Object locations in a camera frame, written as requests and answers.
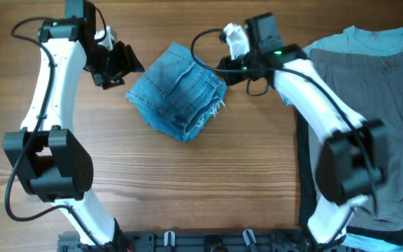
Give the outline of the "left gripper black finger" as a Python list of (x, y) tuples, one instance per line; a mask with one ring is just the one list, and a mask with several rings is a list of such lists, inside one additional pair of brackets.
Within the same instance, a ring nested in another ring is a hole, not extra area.
[(112, 79), (109, 79), (109, 78), (103, 78), (102, 81), (101, 81), (101, 88), (103, 90), (107, 90), (107, 89), (111, 89), (111, 88), (121, 86), (121, 85), (124, 85), (124, 84), (125, 84), (125, 82), (124, 82), (124, 80), (122, 78), (119, 79), (119, 80), (112, 80)]
[(136, 57), (132, 47), (118, 41), (116, 44), (118, 49), (119, 69), (122, 73), (128, 74), (131, 72), (144, 72), (145, 69)]

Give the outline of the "light blue denim jeans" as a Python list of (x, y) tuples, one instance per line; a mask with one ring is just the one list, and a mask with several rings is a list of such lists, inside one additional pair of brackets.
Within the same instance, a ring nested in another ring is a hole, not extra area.
[(186, 142), (224, 105), (226, 84), (198, 65), (186, 47), (172, 43), (126, 93), (144, 122)]

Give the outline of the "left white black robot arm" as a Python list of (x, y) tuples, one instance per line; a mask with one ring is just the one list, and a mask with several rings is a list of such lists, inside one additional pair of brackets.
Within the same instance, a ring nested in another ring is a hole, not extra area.
[(133, 244), (92, 189), (90, 154), (73, 134), (73, 110), (80, 77), (90, 73), (105, 90), (124, 83), (143, 66), (132, 47), (110, 27), (97, 30), (101, 11), (89, 1), (67, 1), (62, 19), (41, 18), (34, 45), (41, 66), (34, 96), (20, 129), (8, 132), (3, 151), (12, 165), (9, 181), (60, 210), (77, 230), (61, 238), (59, 251), (132, 251)]

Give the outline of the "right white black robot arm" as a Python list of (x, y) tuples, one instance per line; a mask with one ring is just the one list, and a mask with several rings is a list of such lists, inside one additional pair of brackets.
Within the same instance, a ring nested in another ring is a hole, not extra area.
[(298, 45), (283, 45), (271, 13), (247, 19), (245, 25), (229, 23), (220, 29), (219, 39), (229, 48), (216, 68), (226, 84), (266, 79), (292, 102), (318, 138), (321, 150), (313, 173), (317, 203), (302, 248), (333, 247), (345, 236), (357, 208), (375, 199), (376, 187), (387, 180), (386, 126), (346, 105)]

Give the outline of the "grey shorts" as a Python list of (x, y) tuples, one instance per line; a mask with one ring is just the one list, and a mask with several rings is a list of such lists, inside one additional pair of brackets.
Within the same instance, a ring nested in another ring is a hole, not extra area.
[(350, 221), (356, 228), (403, 228), (403, 52), (371, 56), (313, 49), (310, 58), (320, 77), (339, 98), (366, 119), (388, 128), (388, 181), (377, 190), (376, 215), (368, 200)]

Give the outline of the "black garment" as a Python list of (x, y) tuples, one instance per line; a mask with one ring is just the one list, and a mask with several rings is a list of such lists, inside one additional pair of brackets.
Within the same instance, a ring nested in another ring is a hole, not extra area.
[[(309, 126), (304, 117), (296, 112), (297, 117), (297, 161), (299, 167), (300, 182), (300, 207), (299, 223), (306, 225), (308, 219), (313, 215), (316, 208), (317, 192), (315, 190), (313, 176), (311, 172), (312, 164), (310, 160), (309, 148)], [(375, 242), (389, 245), (403, 245), (403, 229), (396, 231), (378, 231), (361, 227), (348, 226), (346, 228), (347, 237), (351, 235), (362, 239), (372, 239)]]

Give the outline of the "light blue t-shirt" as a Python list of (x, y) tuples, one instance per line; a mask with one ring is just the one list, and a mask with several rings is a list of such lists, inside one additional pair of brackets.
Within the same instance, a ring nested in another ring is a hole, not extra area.
[[(305, 53), (310, 57), (313, 49), (321, 49), (334, 53), (347, 53), (371, 56), (389, 56), (403, 52), (403, 28), (386, 31), (365, 31), (357, 27), (348, 27), (340, 34), (334, 34), (305, 47)], [(372, 214), (378, 213), (377, 198), (373, 203)], [(351, 238), (344, 240), (346, 246), (364, 251), (401, 251), (403, 245), (389, 245), (372, 239)]]

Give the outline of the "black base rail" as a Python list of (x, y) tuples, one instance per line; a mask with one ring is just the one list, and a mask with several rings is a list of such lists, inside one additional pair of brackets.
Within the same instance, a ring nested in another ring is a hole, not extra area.
[(256, 244), (246, 246), (242, 232), (175, 232), (176, 246), (164, 246), (164, 233), (125, 232), (132, 244), (132, 251), (138, 252), (209, 252), (209, 251), (317, 251), (309, 235), (302, 230), (274, 230), (254, 232)]

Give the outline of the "left white rail clip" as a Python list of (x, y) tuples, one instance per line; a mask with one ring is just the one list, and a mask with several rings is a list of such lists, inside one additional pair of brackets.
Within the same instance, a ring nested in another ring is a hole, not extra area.
[(174, 231), (167, 231), (164, 233), (164, 246), (165, 247), (176, 246), (176, 234)]

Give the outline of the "white rail clip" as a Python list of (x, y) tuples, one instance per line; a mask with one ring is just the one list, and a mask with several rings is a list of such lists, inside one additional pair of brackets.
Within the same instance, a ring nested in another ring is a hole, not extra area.
[(176, 234), (174, 231), (167, 231), (164, 233), (164, 246), (165, 247), (176, 246)]
[(252, 244), (256, 244), (256, 238), (254, 232), (251, 229), (246, 229), (242, 233), (243, 239), (246, 243), (246, 246), (251, 246)]

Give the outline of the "right white rail clip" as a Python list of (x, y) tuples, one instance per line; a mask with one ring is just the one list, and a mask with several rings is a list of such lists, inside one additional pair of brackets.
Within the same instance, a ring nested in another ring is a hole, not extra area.
[(256, 238), (254, 232), (251, 229), (246, 229), (242, 233), (243, 239), (246, 243), (246, 246), (251, 246), (252, 244), (256, 244)]

